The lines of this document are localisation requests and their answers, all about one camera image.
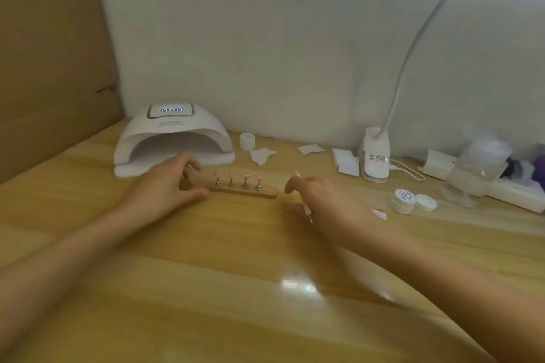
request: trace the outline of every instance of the finger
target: finger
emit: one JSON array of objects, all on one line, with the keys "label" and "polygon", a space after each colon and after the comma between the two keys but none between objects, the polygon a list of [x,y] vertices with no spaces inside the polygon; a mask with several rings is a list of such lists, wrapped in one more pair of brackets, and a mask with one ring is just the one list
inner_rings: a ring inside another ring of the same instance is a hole
[{"label": "finger", "polygon": [[311,181],[303,177],[291,177],[284,187],[284,192],[291,194],[293,191],[298,191],[302,195],[308,191]]},{"label": "finger", "polygon": [[305,218],[307,216],[305,214],[305,209],[303,208],[303,204],[288,204],[286,206],[286,210],[292,214],[299,215],[302,218]]},{"label": "finger", "polygon": [[209,195],[210,190],[206,188],[193,188],[187,191],[180,191],[180,205],[206,200]]},{"label": "finger", "polygon": [[197,158],[195,158],[191,154],[180,154],[177,155],[172,159],[172,163],[177,168],[177,171],[179,172],[180,176],[184,173],[184,168],[187,164],[190,164],[194,169],[197,171],[201,171],[203,168],[201,163]]},{"label": "finger", "polygon": [[189,165],[186,165],[184,168],[183,175],[189,185],[195,185],[196,176],[193,171],[193,168],[191,168]]}]

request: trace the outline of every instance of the wall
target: wall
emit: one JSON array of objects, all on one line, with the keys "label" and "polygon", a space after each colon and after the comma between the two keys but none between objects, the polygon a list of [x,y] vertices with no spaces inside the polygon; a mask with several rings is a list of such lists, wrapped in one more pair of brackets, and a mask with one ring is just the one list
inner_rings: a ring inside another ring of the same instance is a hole
[{"label": "wall", "polygon": [[[356,147],[382,122],[437,0],[104,0],[127,114],[199,103],[228,129]],[[416,52],[390,137],[454,152],[476,130],[543,138],[545,0],[451,0]]]}]

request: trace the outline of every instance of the wooden table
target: wooden table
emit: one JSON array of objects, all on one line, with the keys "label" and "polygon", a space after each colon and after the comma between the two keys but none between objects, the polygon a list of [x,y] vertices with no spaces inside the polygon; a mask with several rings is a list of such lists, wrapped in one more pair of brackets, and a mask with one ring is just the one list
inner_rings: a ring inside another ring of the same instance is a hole
[{"label": "wooden table", "polygon": [[[1,265],[81,227],[122,195],[131,180],[114,176],[112,156],[124,126],[0,185]],[[457,208],[441,199],[440,181],[417,183],[399,171],[386,184],[348,177],[335,172],[329,151],[303,156],[299,145],[257,138],[258,148],[278,153],[258,167],[237,151],[229,169],[280,188],[298,169],[350,184],[364,198],[399,187],[428,194],[439,202],[434,213],[388,211],[389,220],[545,297],[541,215],[490,198]],[[170,215],[99,261],[7,361],[487,361],[426,300],[416,298],[410,311],[358,285],[321,236],[285,213],[296,198],[214,193]]]}]

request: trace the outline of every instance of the wooden base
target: wooden base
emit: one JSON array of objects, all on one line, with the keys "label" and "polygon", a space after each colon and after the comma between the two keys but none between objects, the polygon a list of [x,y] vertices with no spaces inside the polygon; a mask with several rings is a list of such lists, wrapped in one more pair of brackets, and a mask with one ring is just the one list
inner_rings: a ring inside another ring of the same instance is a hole
[{"label": "wooden base", "polygon": [[270,199],[275,199],[278,196],[278,189],[276,187],[263,186],[262,190],[258,191],[255,189],[255,185],[250,185],[250,187],[245,190],[244,188],[242,188],[242,183],[238,184],[236,182],[234,184],[234,187],[229,187],[226,183],[224,183],[221,187],[216,187],[214,184],[212,184],[210,186],[210,190],[216,191],[218,193],[248,195],[250,197],[261,197]]}]

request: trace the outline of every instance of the nail file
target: nail file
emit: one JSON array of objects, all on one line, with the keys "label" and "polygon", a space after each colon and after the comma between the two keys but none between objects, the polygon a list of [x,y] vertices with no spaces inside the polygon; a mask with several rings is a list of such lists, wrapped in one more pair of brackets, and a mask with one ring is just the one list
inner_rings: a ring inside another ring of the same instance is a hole
[{"label": "nail file", "polygon": [[[295,176],[300,177],[301,174],[299,174],[297,170],[295,170]],[[303,208],[305,209],[305,214],[309,216],[309,220],[310,222],[312,222],[312,217],[311,217],[312,211],[310,211],[309,206],[306,204],[306,202],[303,199],[301,199],[301,204],[303,204]]]}]

